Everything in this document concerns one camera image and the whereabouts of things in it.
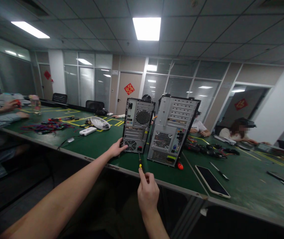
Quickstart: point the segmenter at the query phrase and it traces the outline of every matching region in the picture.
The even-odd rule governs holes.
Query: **computer parts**
[[[198,111],[200,100],[163,95],[149,140],[148,160],[175,166]]]
[[[144,153],[155,102],[128,98],[123,129],[124,152]]]

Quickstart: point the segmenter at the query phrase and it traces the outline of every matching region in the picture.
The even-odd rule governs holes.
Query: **water bottle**
[[[31,110],[35,114],[39,114],[41,110],[41,102],[39,100],[39,96],[37,95],[29,95],[29,99],[31,101]]]

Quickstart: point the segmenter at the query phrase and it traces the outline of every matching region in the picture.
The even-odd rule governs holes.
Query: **red diamond paper decoration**
[[[242,109],[246,106],[248,106],[248,103],[245,99],[242,99],[235,104],[235,108],[236,108],[237,111],[239,111],[240,109]]]
[[[47,80],[50,79],[50,77],[51,77],[51,75],[50,75],[50,73],[49,73],[48,71],[46,71],[46,72],[44,73],[44,75],[45,75],[45,77],[46,77]]]
[[[133,91],[135,91],[131,83],[128,84],[126,87],[124,87],[124,90],[128,95],[130,95]]]

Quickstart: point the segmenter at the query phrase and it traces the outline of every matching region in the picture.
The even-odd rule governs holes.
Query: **ceiling vent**
[[[41,7],[39,7],[35,2],[31,0],[16,0],[20,5],[28,9],[37,17],[47,17],[49,16]]]
[[[284,0],[265,0],[260,7],[277,8],[284,7]]]

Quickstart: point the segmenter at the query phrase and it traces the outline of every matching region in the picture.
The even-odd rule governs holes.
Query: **black phone screen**
[[[214,177],[214,175],[209,169],[203,168],[198,165],[196,165],[196,168],[202,174],[202,178],[205,179],[205,181],[213,191],[229,196],[229,194],[222,187],[219,181],[217,181],[217,179]]]

